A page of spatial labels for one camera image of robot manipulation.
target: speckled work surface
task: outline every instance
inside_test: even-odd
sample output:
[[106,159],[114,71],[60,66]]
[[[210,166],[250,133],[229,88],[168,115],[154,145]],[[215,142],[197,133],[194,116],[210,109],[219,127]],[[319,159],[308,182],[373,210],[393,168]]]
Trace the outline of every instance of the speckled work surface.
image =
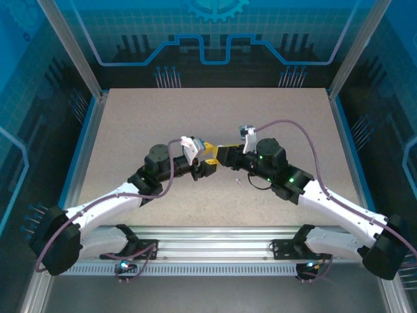
[[[260,127],[293,119],[311,134],[324,181],[334,192],[358,203],[347,161],[324,89],[112,89],[104,109],[79,203],[115,189],[140,166],[149,149],[180,136],[213,143],[242,143],[238,127]],[[315,174],[313,155],[293,125],[275,125],[258,140],[273,137],[291,164]],[[180,145],[173,149],[180,155]],[[253,179],[259,186],[266,182]],[[194,182],[175,179],[168,194],[117,216],[109,225],[132,226],[298,226],[334,225],[309,209],[282,201],[247,182],[246,172],[219,168]]]

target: glass panel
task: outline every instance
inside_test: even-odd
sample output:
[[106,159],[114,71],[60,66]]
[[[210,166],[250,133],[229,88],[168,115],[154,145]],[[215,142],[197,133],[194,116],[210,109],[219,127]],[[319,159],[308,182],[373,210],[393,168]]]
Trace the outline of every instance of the glass panel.
[[103,88],[328,87],[373,0],[60,0]]
[[[391,2],[339,95],[375,208],[417,245],[417,2]],[[408,290],[416,269],[400,270]],[[414,304],[417,292],[413,291]]]
[[17,312],[41,216],[30,208],[58,202],[91,94],[35,0],[0,8],[0,303]]

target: metal floor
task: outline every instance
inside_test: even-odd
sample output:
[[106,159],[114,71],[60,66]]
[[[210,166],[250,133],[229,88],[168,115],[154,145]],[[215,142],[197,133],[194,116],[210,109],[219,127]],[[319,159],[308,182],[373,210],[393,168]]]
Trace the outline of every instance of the metal floor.
[[58,276],[43,313],[91,312],[390,312],[378,278],[337,263],[329,280],[294,277],[144,276],[120,284],[110,276]]

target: ventilation slot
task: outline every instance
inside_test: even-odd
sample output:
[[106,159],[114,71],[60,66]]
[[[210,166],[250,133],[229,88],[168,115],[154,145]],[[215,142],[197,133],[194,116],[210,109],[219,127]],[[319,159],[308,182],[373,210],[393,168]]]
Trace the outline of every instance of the ventilation slot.
[[[118,263],[88,263],[75,264],[62,275],[72,276],[113,276]],[[142,266],[121,276],[136,274]],[[251,263],[210,263],[210,264],[174,264],[150,263],[146,266],[144,276],[295,276],[296,265],[293,263],[280,264],[251,264]]]

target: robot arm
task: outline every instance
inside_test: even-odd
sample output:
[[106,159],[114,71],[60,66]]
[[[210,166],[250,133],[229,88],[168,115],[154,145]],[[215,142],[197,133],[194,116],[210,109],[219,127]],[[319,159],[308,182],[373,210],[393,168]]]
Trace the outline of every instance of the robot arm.
[[[349,232],[336,233],[315,226],[302,226],[294,238],[294,248],[300,257],[305,252],[335,254],[362,261],[375,275],[384,279],[393,279],[407,253],[407,248],[380,226],[364,220],[328,199],[312,175],[288,163],[285,149],[274,138],[257,142],[253,130],[253,127],[242,127],[240,135],[246,143],[227,147],[215,147],[193,137],[182,137],[183,155],[173,158],[174,177],[190,173],[196,181],[212,175],[221,164],[232,170],[245,170],[248,175],[263,178],[271,183],[270,189],[279,198],[306,209],[314,209],[332,218],[335,223]],[[197,158],[207,153],[213,153],[214,158],[199,163]],[[104,200],[111,196],[110,199],[99,201],[58,235],[42,260],[46,269],[51,275],[59,275],[81,258],[106,252],[138,251],[135,250],[134,240],[119,229],[101,234],[92,231],[113,216],[151,201],[145,198],[140,200],[126,194],[159,195],[162,193],[161,182],[167,181],[169,176],[167,146],[155,145],[145,157],[144,166],[140,167],[126,183],[101,197]],[[329,192],[339,201],[370,216],[372,221],[378,220],[406,235],[405,223],[398,216],[394,215],[387,219],[383,215],[369,212]],[[62,211],[58,207],[50,208],[29,241],[35,254],[39,256],[46,242],[57,229],[89,204],[69,208],[67,211]]]

